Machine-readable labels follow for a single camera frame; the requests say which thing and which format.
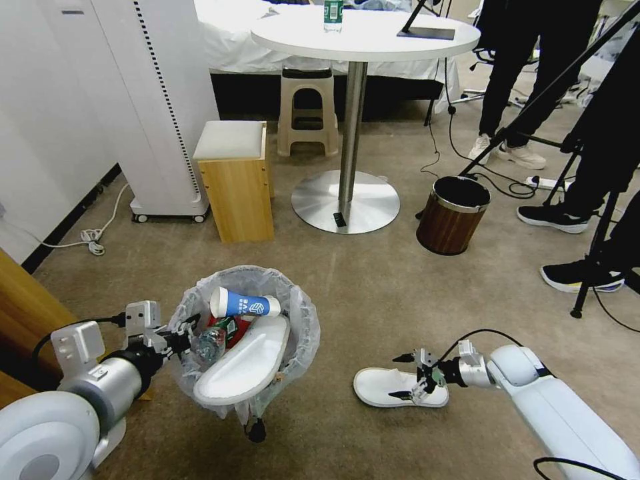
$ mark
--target plastic stool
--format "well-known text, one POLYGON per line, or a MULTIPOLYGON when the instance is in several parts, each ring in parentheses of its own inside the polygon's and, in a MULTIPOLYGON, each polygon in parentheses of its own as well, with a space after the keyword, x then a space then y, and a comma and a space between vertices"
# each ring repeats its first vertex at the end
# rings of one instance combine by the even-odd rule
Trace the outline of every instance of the plastic stool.
POLYGON ((320 142, 325 155, 338 153, 338 119, 333 106, 333 72, 331 69, 306 71, 284 68, 280 90, 280 120, 278 121, 278 155, 291 156, 294 142, 320 142), (296 109, 293 98, 299 90, 316 90, 322 98, 322 108, 296 109), (298 130, 294 122, 301 117, 322 119, 322 129, 298 130))

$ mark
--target power strip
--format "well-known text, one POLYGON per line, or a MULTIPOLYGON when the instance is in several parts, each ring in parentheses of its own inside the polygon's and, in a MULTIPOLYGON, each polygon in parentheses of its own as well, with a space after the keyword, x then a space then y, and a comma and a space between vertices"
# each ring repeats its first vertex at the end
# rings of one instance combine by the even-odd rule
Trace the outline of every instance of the power strip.
MULTIPOLYGON (((542 190, 552 190, 556 182, 557 180, 540 178, 537 175, 534 177, 527 177, 527 179, 525 180, 525 183, 530 187, 538 187, 539 189, 542 189, 542 190)), ((569 186, 572 183, 573 183, 572 181, 565 180, 564 191, 567 191, 569 189, 569 186)))

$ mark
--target clear plastic bag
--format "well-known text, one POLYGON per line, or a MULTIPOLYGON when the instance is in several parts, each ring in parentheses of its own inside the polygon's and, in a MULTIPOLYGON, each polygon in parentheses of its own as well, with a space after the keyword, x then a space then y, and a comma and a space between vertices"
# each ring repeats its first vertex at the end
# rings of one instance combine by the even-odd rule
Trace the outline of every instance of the clear plastic bag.
MULTIPOLYGON (((240 265, 214 273, 187 290, 171 317, 169 328, 175 328, 196 313, 208 319, 209 299, 218 287, 245 295, 272 295, 280 301, 282 310, 289 312, 291 332, 278 371, 278 380, 274 379, 264 390, 244 402, 222 407, 202 405, 216 412, 220 418, 225 418, 230 410, 235 409, 240 422, 246 425, 250 415, 262 417, 268 404, 282 389, 305 374, 320 344, 320 324, 311 299, 281 272, 254 265, 240 265)), ((170 368, 180 389, 197 402, 193 396, 193 386, 203 372, 194 354, 182 355, 182 359, 174 355, 170 368)))

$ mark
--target blue and white cup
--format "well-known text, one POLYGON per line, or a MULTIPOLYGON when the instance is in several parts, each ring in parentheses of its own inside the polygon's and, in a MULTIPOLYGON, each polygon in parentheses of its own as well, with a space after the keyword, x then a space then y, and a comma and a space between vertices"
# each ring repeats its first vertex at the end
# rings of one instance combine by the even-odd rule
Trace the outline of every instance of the blue and white cup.
POLYGON ((233 315, 259 315, 276 317, 280 315, 280 302, 270 295, 250 297, 218 287, 211 295, 211 314, 216 318, 233 315))

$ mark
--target bed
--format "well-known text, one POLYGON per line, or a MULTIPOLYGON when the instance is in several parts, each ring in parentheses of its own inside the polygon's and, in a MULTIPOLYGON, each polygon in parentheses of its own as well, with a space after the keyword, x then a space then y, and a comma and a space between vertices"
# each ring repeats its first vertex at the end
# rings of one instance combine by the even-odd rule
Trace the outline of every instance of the bed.
MULTIPOLYGON (((283 68, 320 69, 331 67, 336 74, 335 104, 338 116, 344 105, 347 62, 292 57, 256 44, 251 24, 269 14, 289 9, 319 8, 312 5, 273 5, 263 0, 195 0, 205 42, 205 56, 211 72, 218 108, 223 117, 242 112, 277 114, 279 74, 283 68)), ((449 96, 458 98, 459 82, 455 60, 448 64, 449 96)), ((434 100, 434 112, 446 108, 442 97, 444 62, 438 60, 369 64, 367 97, 387 102, 412 99, 434 100)))

